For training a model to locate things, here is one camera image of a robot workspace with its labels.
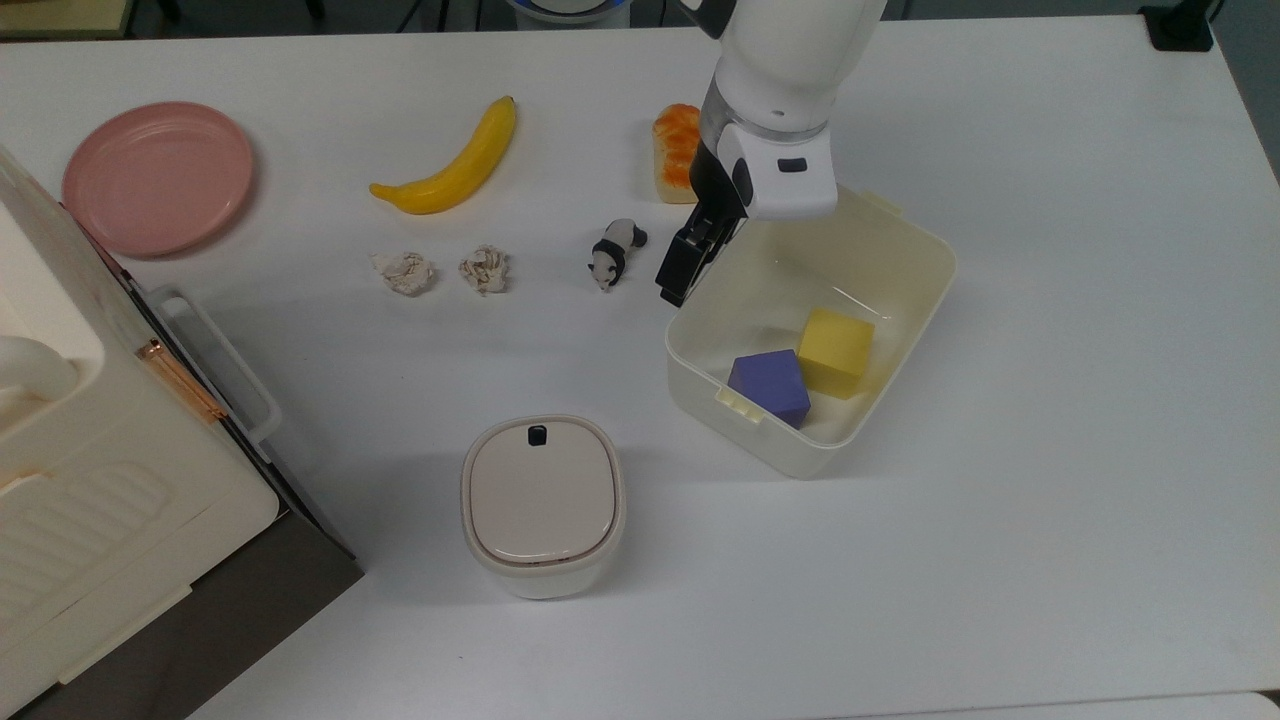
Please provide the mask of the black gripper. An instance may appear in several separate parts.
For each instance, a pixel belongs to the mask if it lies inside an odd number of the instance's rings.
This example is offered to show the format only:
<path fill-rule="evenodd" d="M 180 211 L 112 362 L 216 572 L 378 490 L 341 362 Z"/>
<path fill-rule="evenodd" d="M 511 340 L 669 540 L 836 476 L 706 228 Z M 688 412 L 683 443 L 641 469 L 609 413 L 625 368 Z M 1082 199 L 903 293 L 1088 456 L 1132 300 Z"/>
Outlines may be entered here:
<path fill-rule="evenodd" d="M 692 228 L 682 228 L 675 234 L 655 275 L 660 297 L 676 307 L 684 306 L 704 268 L 717 259 L 748 219 L 730 173 L 704 141 L 698 143 L 689 179 L 696 195 L 689 218 Z"/>

